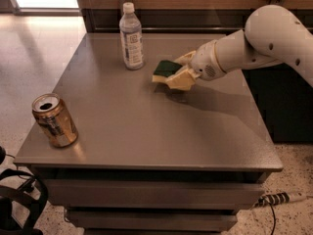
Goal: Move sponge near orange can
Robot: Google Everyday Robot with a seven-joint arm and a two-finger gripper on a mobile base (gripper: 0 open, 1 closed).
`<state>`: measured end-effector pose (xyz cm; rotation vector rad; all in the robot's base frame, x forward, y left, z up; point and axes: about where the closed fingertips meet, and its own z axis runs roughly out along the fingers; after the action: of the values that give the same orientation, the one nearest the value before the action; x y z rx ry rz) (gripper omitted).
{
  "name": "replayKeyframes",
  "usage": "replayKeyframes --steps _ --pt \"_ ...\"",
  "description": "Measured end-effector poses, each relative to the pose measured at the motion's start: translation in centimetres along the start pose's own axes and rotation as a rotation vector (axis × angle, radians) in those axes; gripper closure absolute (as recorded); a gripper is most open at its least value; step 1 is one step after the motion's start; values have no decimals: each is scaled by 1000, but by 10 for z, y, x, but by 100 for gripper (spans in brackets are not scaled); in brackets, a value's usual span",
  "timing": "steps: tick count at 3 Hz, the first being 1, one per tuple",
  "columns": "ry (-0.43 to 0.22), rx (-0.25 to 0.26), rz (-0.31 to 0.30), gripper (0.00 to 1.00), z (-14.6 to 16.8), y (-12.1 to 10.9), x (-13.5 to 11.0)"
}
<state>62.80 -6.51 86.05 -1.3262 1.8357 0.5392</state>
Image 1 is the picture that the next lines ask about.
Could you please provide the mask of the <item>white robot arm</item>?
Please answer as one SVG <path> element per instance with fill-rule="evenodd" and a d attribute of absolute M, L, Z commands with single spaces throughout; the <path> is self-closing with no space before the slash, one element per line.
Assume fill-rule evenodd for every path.
<path fill-rule="evenodd" d="M 211 81 L 234 70 L 285 63 L 313 86 L 313 35 L 289 10 L 267 5 L 255 10 L 243 29 L 203 44 L 181 58 L 183 67 L 166 84 L 188 90 L 197 79 Z"/>

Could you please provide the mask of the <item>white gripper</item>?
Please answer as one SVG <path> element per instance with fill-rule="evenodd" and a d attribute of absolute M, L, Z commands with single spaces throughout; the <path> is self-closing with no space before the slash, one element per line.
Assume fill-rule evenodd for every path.
<path fill-rule="evenodd" d="M 170 89 L 188 91 L 196 84 L 199 77 L 206 81 L 223 77 L 226 72 L 218 64 L 215 52 L 216 43 L 216 40 L 212 40 L 203 44 L 197 51 L 191 51 L 175 59 L 175 63 L 184 67 L 168 77 L 165 84 Z"/>

